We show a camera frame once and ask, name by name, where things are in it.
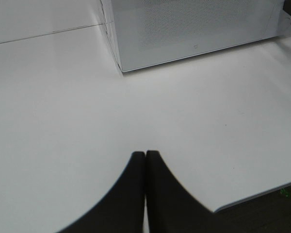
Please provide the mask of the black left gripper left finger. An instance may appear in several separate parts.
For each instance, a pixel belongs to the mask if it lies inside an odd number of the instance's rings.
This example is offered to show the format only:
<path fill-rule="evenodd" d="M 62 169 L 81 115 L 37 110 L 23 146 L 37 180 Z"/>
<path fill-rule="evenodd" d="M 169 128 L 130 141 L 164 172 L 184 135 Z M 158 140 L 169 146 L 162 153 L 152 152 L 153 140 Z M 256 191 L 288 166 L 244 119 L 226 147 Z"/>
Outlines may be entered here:
<path fill-rule="evenodd" d="M 142 233 L 145 208 L 145 162 L 142 151 L 132 153 L 107 194 L 62 233 Z"/>

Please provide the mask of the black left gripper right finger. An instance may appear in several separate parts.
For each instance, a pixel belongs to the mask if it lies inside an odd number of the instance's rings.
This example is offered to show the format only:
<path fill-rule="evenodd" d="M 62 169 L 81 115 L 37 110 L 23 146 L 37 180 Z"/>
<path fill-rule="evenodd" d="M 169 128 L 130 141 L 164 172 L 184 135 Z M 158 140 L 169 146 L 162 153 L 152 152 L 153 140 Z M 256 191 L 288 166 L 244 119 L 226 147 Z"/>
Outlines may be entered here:
<path fill-rule="evenodd" d="M 213 214 L 192 197 L 160 153 L 146 152 L 146 205 L 151 233 L 214 233 Z"/>

